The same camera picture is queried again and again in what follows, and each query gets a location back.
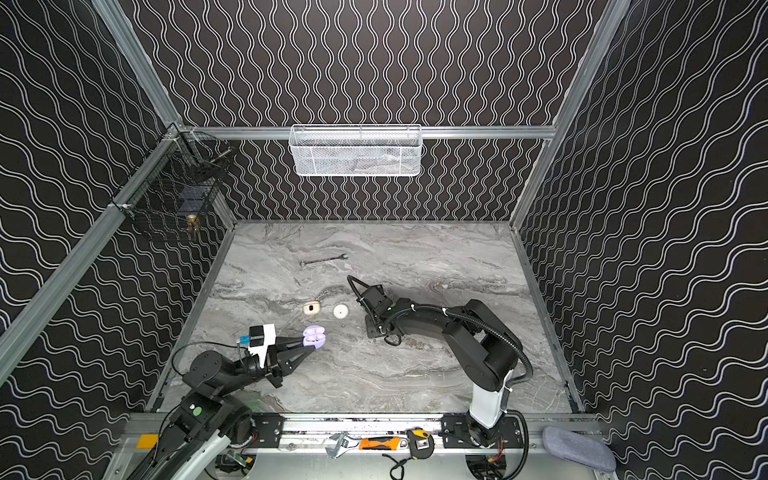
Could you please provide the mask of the purple round charging case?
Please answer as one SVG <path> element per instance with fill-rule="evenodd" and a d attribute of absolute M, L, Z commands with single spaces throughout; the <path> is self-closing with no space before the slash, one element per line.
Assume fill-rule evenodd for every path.
<path fill-rule="evenodd" d="M 319 325 L 311 325 L 303 331 L 303 345 L 312 346 L 315 349 L 321 348 L 326 342 L 325 328 Z"/>

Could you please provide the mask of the white round charging case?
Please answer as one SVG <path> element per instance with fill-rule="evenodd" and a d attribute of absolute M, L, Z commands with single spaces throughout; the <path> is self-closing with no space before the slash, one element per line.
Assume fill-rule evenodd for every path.
<path fill-rule="evenodd" d="M 344 319 L 349 314 L 349 308 L 345 304 L 337 304 L 333 307 L 332 314 L 336 319 Z"/>

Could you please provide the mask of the cream earbud charging case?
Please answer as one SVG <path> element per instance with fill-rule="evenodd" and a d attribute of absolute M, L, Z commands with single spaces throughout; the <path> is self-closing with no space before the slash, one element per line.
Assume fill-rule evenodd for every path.
<path fill-rule="evenodd" d="M 308 302 L 303 305 L 302 312 L 304 315 L 312 316 L 316 315 L 321 311 L 321 305 L 317 301 Z"/>

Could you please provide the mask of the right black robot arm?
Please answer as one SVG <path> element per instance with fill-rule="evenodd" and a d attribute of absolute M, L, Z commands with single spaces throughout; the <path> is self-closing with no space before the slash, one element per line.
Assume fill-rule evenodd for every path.
<path fill-rule="evenodd" d="M 442 307 L 390 298 L 382 285 L 349 275 L 365 311 L 367 335 L 398 346 L 407 336 L 444 341 L 473 384 L 464 426 L 453 436 L 478 447 L 499 446 L 511 387 L 532 379 L 534 367 L 521 340 L 483 302 Z"/>

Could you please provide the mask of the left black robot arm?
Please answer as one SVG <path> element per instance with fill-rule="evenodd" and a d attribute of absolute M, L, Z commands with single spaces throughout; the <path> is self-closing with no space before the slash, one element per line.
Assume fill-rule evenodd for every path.
<path fill-rule="evenodd" d="M 235 394 L 262 380 L 281 387 L 325 342 L 321 329 L 285 337 L 267 325 L 253 327 L 231 346 L 235 360 L 214 349 L 199 353 L 182 375 L 189 391 L 165 416 L 156 443 L 128 477 L 196 479 L 226 451 L 249 446 L 258 427 L 252 408 Z"/>

